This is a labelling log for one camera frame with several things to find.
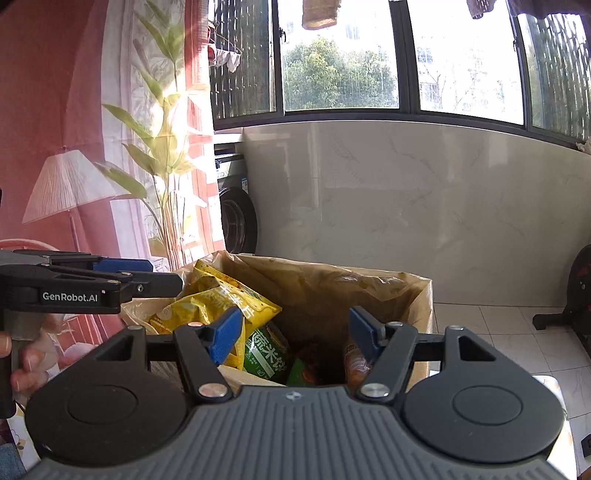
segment washing machine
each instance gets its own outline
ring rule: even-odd
[[[248,196],[246,161],[233,145],[217,145],[215,158],[226,250],[233,254],[253,254],[258,223],[255,207]]]

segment lamp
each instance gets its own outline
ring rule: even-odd
[[[80,150],[70,150],[45,160],[22,222],[30,223],[56,213],[68,212],[74,245],[80,251],[72,209],[126,194],[129,195],[122,187],[106,179]]]

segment washing machine door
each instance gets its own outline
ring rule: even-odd
[[[240,188],[224,188],[220,190],[220,205],[226,250],[231,254],[253,254],[258,224],[251,198]]]

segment wicker basket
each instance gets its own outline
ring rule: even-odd
[[[301,26],[306,30],[319,30],[336,25],[340,0],[304,0]]]

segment finger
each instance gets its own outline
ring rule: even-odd
[[[0,332],[0,358],[4,358],[10,354],[12,350],[12,340],[10,335],[5,332]]]
[[[47,372],[25,372],[24,370],[15,370],[10,376],[10,383],[13,390],[19,393],[27,394],[41,388],[47,383],[49,376]]]
[[[44,372],[57,363],[56,348],[46,332],[21,351],[21,362],[25,372]]]
[[[65,315],[60,313],[48,313],[43,319],[43,329],[50,333],[60,333]]]

